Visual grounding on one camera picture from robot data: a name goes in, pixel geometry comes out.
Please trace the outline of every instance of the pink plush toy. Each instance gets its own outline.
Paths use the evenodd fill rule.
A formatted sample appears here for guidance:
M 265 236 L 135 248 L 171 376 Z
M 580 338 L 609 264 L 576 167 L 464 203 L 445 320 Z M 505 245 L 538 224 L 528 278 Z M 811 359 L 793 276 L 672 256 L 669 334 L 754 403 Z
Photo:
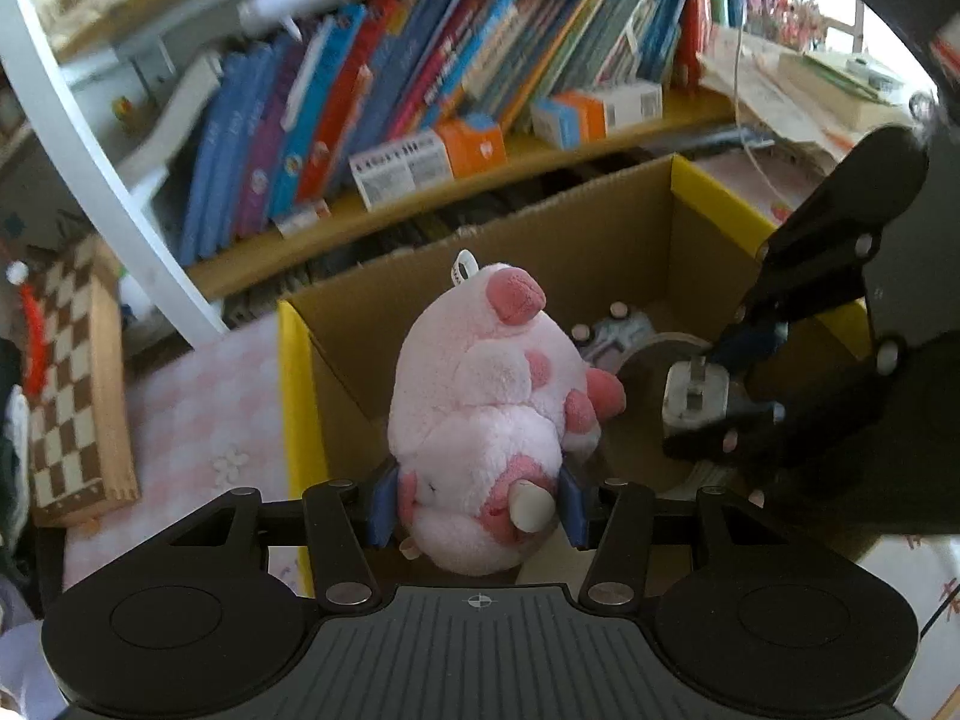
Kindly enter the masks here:
M 439 567 L 518 565 L 552 531 L 562 452 L 585 458 L 623 386 L 588 367 L 526 271 L 491 265 L 414 322 L 397 361 L 390 450 L 400 521 Z

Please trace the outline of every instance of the stuffed animal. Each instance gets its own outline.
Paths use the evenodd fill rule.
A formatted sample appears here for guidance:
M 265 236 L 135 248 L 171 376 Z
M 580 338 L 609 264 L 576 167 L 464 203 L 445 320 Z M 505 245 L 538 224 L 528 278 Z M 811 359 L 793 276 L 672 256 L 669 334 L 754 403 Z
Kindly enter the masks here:
M 397 361 L 388 439 L 400 521 L 436 565 L 519 565 L 555 526 L 563 452 L 584 459 L 623 386 L 544 314 L 526 271 L 491 265 L 437 298 Z

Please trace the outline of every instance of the white metal pole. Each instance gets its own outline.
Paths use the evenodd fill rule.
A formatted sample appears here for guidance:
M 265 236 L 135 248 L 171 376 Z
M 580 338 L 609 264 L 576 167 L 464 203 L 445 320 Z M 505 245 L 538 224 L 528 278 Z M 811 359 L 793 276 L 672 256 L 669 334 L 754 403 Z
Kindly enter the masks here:
M 219 314 L 145 220 L 100 148 L 31 0 L 0 0 L 0 61 L 56 171 L 147 297 L 191 346 L 226 333 Z

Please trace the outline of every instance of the barcode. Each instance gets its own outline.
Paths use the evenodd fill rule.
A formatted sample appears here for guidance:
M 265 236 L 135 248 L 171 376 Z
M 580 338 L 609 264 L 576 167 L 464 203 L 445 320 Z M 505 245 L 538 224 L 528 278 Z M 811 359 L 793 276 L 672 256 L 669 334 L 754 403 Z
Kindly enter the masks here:
M 414 187 L 421 189 L 425 184 L 431 184 L 438 179 L 447 179 L 449 167 L 443 151 L 424 153 L 407 160 L 410 177 L 414 179 Z
M 371 205 L 377 205 L 381 202 L 388 202 L 396 199 L 403 194 L 403 191 L 397 191 L 398 187 L 406 184 L 404 181 L 404 168 L 397 165 L 392 170 L 384 170 L 374 175 L 364 176 L 363 192 Z
M 661 103 L 659 102 L 659 94 L 654 92 L 647 92 L 640 96 L 640 116 L 645 119 L 653 119 L 654 117 L 661 116 Z

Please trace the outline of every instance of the white loop tag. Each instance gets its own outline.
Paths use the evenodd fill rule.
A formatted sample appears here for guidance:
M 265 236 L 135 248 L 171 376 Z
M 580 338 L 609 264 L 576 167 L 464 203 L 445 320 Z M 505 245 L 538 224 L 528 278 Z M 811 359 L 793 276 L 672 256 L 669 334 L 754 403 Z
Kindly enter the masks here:
M 466 249 L 461 250 L 457 259 L 453 261 L 453 268 L 450 269 L 450 278 L 453 279 L 453 286 L 463 284 L 470 276 L 474 276 L 479 271 L 477 258 Z

